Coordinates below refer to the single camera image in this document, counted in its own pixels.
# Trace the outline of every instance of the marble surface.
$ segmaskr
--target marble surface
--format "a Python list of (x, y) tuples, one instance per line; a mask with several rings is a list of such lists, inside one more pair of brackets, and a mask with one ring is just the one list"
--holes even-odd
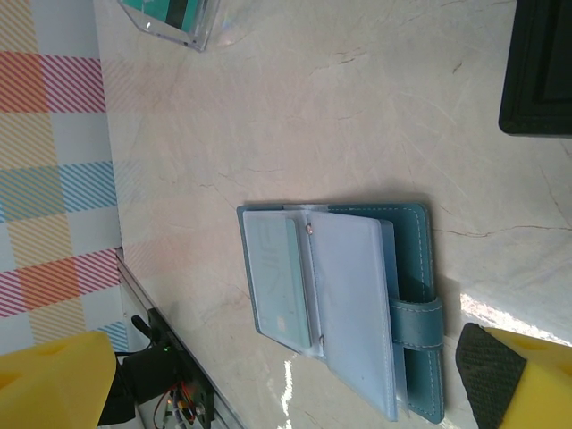
[(127, 264), (248, 427), (428, 424), (256, 334), (244, 202), (430, 205), (442, 427), (476, 427), (465, 322), (572, 343), (572, 141), (497, 125), (515, 2), (223, 0), (202, 54), (95, 4)]

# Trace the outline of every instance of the black object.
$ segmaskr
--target black object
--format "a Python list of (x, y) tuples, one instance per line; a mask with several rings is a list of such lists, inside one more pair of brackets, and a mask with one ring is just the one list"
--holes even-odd
[(499, 125), (572, 136), (572, 0), (518, 0)]
[(455, 360), (479, 429), (497, 429), (526, 360), (477, 324), (463, 328)]
[(177, 383), (192, 386), (191, 398), (202, 405), (197, 417), (204, 429), (215, 419), (215, 390), (169, 324), (154, 308), (147, 311), (150, 326), (133, 316), (133, 325), (151, 339), (150, 347), (117, 362), (115, 377), (98, 425), (125, 423), (135, 417), (136, 404), (162, 395)]

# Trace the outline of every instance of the card holder wallet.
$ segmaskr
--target card holder wallet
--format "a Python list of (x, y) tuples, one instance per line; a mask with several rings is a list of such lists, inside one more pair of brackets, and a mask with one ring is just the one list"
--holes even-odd
[(443, 418), (442, 306), (419, 204), (237, 209), (255, 326), (390, 421)]

